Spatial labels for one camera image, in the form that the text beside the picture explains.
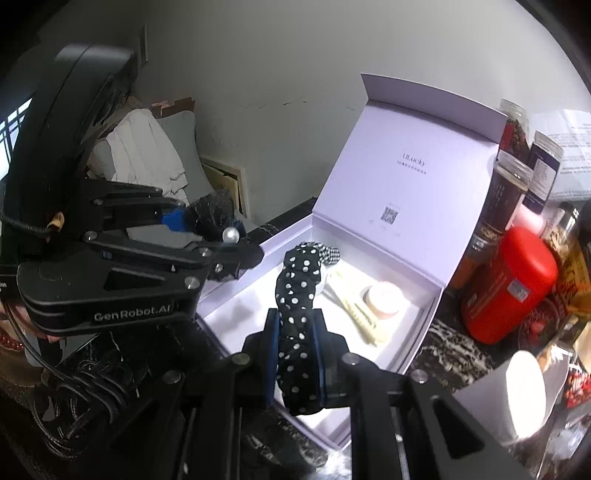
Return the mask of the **person's left hand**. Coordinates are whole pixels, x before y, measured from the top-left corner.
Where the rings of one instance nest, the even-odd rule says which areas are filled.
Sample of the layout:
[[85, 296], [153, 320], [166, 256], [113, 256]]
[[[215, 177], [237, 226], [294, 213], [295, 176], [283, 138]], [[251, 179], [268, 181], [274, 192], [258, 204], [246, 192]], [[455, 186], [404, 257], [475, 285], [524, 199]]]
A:
[[10, 337], [14, 342], [19, 341], [18, 331], [22, 334], [31, 334], [37, 338], [56, 343], [60, 340], [57, 336], [45, 334], [39, 330], [30, 319], [25, 306], [17, 300], [1, 301], [1, 333]]

